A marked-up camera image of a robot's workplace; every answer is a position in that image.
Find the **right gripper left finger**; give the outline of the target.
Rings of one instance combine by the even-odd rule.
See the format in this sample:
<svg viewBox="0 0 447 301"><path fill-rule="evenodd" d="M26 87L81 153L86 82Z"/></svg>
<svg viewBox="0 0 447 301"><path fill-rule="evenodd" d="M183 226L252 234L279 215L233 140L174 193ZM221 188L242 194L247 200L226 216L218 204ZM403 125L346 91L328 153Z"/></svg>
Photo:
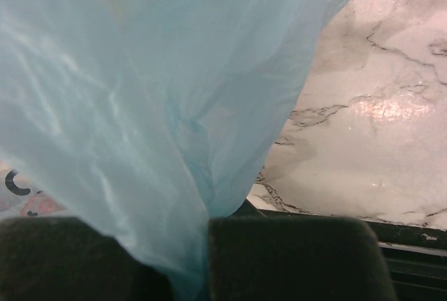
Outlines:
<svg viewBox="0 0 447 301"><path fill-rule="evenodd" d="M168 279L76 218L1 222L2 300L172 300Z"/></svg>

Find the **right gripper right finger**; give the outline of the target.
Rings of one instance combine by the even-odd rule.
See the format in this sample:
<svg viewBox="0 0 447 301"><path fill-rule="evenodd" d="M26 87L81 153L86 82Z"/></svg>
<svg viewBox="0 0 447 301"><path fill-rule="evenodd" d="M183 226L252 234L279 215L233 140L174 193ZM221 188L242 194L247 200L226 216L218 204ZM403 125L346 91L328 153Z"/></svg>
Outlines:
<svg viewBox="0 0 447 301"><path fill-rule="evenodd" d="M212 300L397 300L379 241L346 217L245 214L208 224Z"/></svg>

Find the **light blue plastic bag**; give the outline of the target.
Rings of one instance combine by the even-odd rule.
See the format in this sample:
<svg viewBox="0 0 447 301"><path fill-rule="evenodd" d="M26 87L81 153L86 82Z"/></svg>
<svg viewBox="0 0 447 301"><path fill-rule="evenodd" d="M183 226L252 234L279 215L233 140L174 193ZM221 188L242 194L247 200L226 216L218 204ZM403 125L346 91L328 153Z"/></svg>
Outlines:
<svg viewBox="0 0 447 301"><path fill-rule="evenodd" d="M1 0L1 160L178 300L349 0Z"/></svg>

